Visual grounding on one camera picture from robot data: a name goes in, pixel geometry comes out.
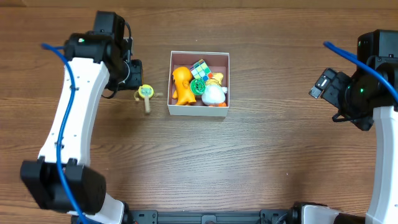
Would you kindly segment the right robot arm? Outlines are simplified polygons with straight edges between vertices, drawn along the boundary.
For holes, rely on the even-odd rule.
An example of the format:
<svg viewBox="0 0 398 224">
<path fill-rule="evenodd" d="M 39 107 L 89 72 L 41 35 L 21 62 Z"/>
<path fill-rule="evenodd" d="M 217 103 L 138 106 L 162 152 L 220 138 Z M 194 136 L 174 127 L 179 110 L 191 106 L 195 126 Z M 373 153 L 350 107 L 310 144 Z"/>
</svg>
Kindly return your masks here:
<svg viewBox="0 0 398 224">
<path fill-rule="evenodd" d="M 376 128 L 376 166 L 371 203 L 365 216 L 350 215 L 319 203 L 297 202 L 282 223 L 397 223 L 397 31 L 358 37 L 352 54 L 329 41 L 323 44 L 356 65 L 352 76 L 327 68 L 309 91 L 337 108 L 332 120 L 358 129 Z"/>
</svg>

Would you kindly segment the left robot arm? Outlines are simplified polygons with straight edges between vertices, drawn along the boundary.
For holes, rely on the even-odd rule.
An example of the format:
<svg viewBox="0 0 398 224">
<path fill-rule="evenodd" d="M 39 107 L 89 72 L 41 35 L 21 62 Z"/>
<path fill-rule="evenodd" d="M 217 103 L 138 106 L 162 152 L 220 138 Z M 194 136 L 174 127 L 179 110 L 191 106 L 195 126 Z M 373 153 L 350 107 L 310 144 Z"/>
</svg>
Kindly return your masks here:
<svg viewBox="0 0 398 224">
<path fill-rule="evenodd" d="M 62 46 L 42 44 L 64 66 L 63 87 L 47 139 L 20 177 L 42 210 L 67 213 L 72 223 L 133 223 L 126 202 L 107 193 L 90 166 L 93 126 L 103 92 L 137 90 L 142 63 L 132 59 L 131 28 L 115 12 L 98 11 L 92 30 L 73 33 Z"/>
</svg>

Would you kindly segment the orange dinosaur toy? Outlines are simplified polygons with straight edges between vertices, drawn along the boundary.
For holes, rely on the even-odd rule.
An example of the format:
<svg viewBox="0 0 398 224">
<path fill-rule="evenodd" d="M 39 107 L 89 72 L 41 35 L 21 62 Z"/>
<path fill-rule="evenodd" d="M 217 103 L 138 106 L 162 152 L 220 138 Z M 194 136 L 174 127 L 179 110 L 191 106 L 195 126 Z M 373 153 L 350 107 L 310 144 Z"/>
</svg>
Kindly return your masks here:
<svg viewBox="0 0 398 224">
<path fill-rule="evenodd" d="M 173 82 L 175 91 L 172 95 L 173 99 L 177 99 L 176 105 L 191 105 L 196 103 L 196 98 L 190 89 L 190 81 L 193 78 L 187 67 L 178 67 L 173 73 Z"/>
</svg>

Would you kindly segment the wooden cat rattle drum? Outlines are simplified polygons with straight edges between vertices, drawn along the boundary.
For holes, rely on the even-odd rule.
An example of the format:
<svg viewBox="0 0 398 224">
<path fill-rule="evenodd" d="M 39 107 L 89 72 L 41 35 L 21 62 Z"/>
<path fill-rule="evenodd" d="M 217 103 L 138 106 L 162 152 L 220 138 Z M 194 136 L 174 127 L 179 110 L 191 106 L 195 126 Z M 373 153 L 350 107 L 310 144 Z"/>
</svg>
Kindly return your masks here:
<svg viewBox="0 0 398 224">
<path fill-rule="evenodd" d="M 153 97 L 163 97 L 163 95 L 161 92 L 156 92 L 151 85 L 143 84 L 134 92 L 134 99 L 136 101 L 144 100 L 145 114 L 150 114 L 150 99 Z"/>
</svg>

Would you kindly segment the white plush duck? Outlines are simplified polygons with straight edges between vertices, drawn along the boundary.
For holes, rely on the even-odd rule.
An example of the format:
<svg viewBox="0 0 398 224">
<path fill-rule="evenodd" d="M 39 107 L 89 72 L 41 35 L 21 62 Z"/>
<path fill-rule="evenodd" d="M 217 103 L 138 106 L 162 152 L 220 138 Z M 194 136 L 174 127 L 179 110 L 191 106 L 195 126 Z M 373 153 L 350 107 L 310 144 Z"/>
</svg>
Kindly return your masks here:
<svg viewBox="0 0 398 224">
<path fill-rule="evenodd" d="M 222 87 L 224 75 L 222 73 L 214 73 L 213 77 L 205 82 L 205 92 L 201 96 L 202 102 L 207 106 L 227 107 L 226 94 L 227 87 Z"/>
</svg>

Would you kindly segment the colourful puzzle cube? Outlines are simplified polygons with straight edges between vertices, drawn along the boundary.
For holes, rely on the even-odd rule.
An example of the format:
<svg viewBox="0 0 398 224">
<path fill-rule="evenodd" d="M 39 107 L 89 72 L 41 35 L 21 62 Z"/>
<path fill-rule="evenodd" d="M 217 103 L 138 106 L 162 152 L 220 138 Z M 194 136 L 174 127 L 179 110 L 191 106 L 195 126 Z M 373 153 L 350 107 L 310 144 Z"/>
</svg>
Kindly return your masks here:
<svg viewBox="0 0 398 224">
<path fill-rule="evenodd" d="M 190 67 L 190 72 L 195 79 L 202 79 L 207 81 L 213 78 L 213 73 L 211 72 L 209 66 L 203 59 L 200 59 Z"/>
</svg>

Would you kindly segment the green round plastic toy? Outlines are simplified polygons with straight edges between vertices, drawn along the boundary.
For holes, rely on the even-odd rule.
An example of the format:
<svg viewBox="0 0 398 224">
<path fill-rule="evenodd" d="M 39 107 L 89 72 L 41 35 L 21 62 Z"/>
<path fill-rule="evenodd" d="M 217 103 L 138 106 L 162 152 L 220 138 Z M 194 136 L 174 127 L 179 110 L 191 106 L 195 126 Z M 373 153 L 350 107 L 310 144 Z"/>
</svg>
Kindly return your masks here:
<svg viewBox="0 0 398 224">
<path fill-rule="evenodd" d="M 193 79 L 190 82 L 190 89 L 195 96 L 204 94 L 206 89 L 205 81 L 201 78 Z"/>
</svg>

